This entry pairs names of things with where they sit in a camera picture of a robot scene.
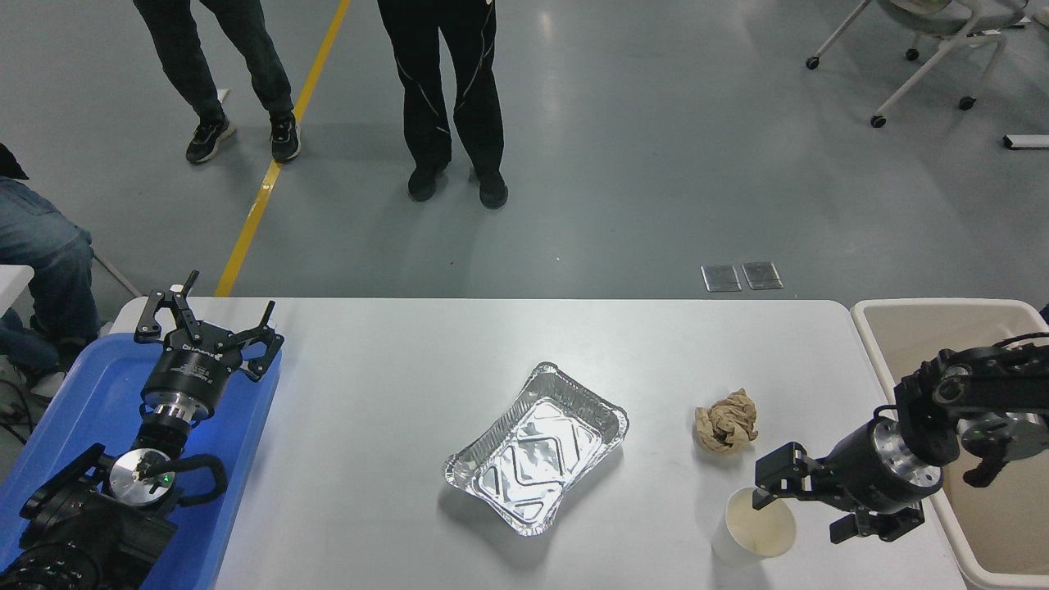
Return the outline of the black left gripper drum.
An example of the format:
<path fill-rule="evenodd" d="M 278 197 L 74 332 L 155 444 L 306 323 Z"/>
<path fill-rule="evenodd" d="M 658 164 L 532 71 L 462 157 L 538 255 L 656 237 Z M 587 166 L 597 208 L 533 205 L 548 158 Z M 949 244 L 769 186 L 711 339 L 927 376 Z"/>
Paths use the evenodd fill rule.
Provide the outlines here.
<path fill-rule="evenodd" d="M 186 329 L 174 329 L 162 340 L 160 359 L 141 393 L 147 406 L 190 400 L 197 412 L 216 410 L 243 355 L 228 329 L 204 325 L 200 334 L 196 341 Z"/>

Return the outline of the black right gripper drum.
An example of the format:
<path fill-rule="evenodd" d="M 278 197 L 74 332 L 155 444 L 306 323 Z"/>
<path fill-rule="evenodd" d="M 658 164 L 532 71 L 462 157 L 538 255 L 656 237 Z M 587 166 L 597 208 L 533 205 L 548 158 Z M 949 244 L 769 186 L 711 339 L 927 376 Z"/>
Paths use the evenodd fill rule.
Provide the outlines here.
<path fill-rule="evenodd" d="M 896 513 L 923 499 L 923 463 L 895 420 L 870 420 L 825 456 L 823 464 L 869 511 Z"/>

